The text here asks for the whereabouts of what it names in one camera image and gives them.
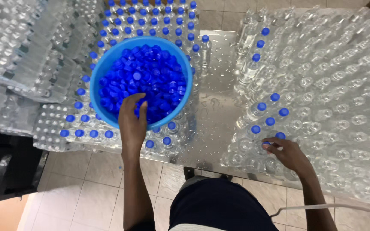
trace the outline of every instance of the tiled floor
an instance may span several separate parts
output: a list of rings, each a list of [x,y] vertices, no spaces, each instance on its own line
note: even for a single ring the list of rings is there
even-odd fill
[[[248,8],[259,11],[267,6],[269,12],[275,9],[295,6],[310,8],[361,8],[369,0],[198,0],[200,28],[206,30],[235,31]]]
[[[169,210],[185,181],[181,166],[141,159],[141,169],[154,207],[156,229],[167,230]],[[196,171],[197,175],[219,174]],[[23,214],[25,231],[117,231],[122,230],[124,182],[121,155],[112,153],[53,153],[47,160],[38,193],[28,199]],[[249,190],[269,213],[280,207],[303,205],[301,190],[234,178]],[[327,203],[353,201],[325,196]],[[346,208],[331,210],[338,230],[370,230],[370,213]],[[284,231],[303,231],[303,210],[282,212],[274,219]]]

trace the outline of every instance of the person's right hand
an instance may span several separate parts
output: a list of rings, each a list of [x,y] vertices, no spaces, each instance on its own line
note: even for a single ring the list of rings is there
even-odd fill
[[[273,143],[268,146],[267,151],[275,154],[285,167],[295,171],[300,178],[316,175],[311,163],[297,143],[276,137],[262,140],[262,142],[265,141]]]

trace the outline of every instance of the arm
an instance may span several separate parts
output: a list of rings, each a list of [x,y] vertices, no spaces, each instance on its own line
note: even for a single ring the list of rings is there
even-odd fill
[[[118,118],[124,162],[124,230],[143,222],[154,222],[151,199],[139,165],[139,155],[147,126],[147,102],[142,103],[140,107],[139,119],[134,114],[136,103],[143,97],[144,93],[125,98]]]
[[[273,142],[273,145],[268,147],[268,152],[275,154],[283,165],[298,174],[302,183],[305,205],[326,204],[316,173],[299,145],[290,140],[276,137],[266,138],[263,141]],[[337,230],[329,209],[306,209],[305,211],[309,231]]]

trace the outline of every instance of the person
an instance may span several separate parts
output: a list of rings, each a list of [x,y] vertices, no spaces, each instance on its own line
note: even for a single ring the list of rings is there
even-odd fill
[[[139,165],[142,143],[145,139],[148,103],[144,101],[139,109],[139,118],[134,114],[136,103],[145,93],[131,95],[124,99],[119,125],[122,139],[124,164],[124,230],[155,230],[151,199]],[[289,169],[295,171],[303,186],[305,205],[325,204],[316,173],[300,150],[298,144],[266,138],[273,143],[267,149]],[[261,204],[239,184],[222,178],[201,181],[187,180],[171,205],[169,230],[275,230]],[[337,230],[328,209],[306,210],[309,231]]]

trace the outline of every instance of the hand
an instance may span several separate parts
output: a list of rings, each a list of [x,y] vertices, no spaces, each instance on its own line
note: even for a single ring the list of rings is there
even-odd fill
[[[145,97],[145,93],[138,93],[126,97],[119,111],[119,129],[122,140],[122,160],[124,164],[130,161],[139,161],[141,146],[146,134],[146,110],[148,102],[144,101],[139,108],[139,119],[134,114],[136,103]]]
[[[265,141],[273,142],[272,145],[268,146],[267,151],[275,154],[285,167],[295,171],[300,178],[316,175],[311,163],[297,143],[276,137],[262,140],[262,142]]]

